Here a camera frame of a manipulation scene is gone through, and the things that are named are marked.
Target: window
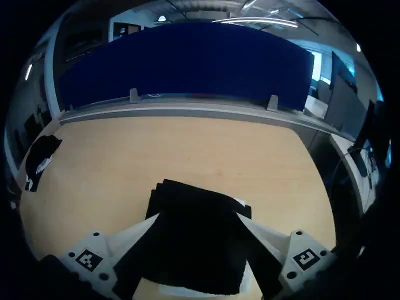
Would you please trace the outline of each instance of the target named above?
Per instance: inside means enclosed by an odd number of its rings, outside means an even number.
[[[314,51],[311,54],[314,55],[314,68],[312,69],[311,78],[318,81],[321,77],[322,54]]]
[[[377,99],[378,99],[378,101],[383,101],[384,100],[384,96],[382,96],[382,92],[381,92],[381,87],[379,86],[379,84],[378,83],[376,83],[376,87],[377,87],[377,89],[376,89],[376,91],[377,91]]]
[[[350,73],[355,76],[356,70],[354,69],[354,64],[346,63],[345,64],[347,69],[350,71]]]

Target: office desk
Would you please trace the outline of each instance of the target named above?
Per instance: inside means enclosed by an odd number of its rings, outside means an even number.
[[[119,117],[67,123],[55,134],[63,142],[37,192],[23,191],[20,203],[38,258],[64,254],[91,231],[110,235],[144,220],[151,189],[164,178],[241,199],[252,206],[258,223],[285,234],[303,229],[327,248],[335,245],[322,179],[288,128],[226,119]],[[144,289],[156,289],[143,282]],[[240,299],[260,296],[253,281]]]
[[[357,198],[358,210],[360,215],[362,215],[375,200],[375,186],[379,180],[378,170],[372,170],[367,151],[361,150],[361,157],[364,160],[367,171],[371,176],[372,188],[370,188],[368,176],[361,176],[352,156],[347,154],[349,152],[349,147],[353,146],[354,143],[336,134],[330,135],[330,141],[339,154],[340,159],[343,161],[343,164],[349,174],[351,184]]]

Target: monitor stand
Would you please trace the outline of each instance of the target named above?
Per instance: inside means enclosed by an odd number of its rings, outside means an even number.
[[[355,165],[358,168],[358,171],[362,177],[367,177],[368,170],[366,167],[366,163],[364,162],[363,158],[361,157],[360,151],[353,151],[350,153],[350,156],[353,158]]]

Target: folded black fabric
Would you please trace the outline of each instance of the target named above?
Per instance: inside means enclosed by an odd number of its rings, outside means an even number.
[[[61,142],[62,140],[54,135],[42,135],[32,144],[25,162],[26,175],[28,180],[32,181],[32,185],[29,188],[30,185],[27,182],[25,185],[26,191],[36,192],[43,174],[43,171],[36,173],[38,166],[53,155]]]
[[[162,221],[152,226],[147,235],[151,238],[143,242],[150,259],[142,276],[202,293],[238,294],[247,253],[235,229],[236,212],[251,218],[251,207],[217,192],[166,179],[152,191],[146,218],[160,212]]]

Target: mounting hole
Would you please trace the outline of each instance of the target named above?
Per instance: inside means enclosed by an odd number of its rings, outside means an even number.
[[[104,280],[104,281],[106,281],[106,280],[109,280],[109,275],[107,274],[107,273],[100,273],[99,275],[98,275],[98,277],[101,279],[101,280]]]
[[[296,278],[296,276],[297,276],[297,273],[293,272],[293,271],[286,274],[286,277],[289,279]]]

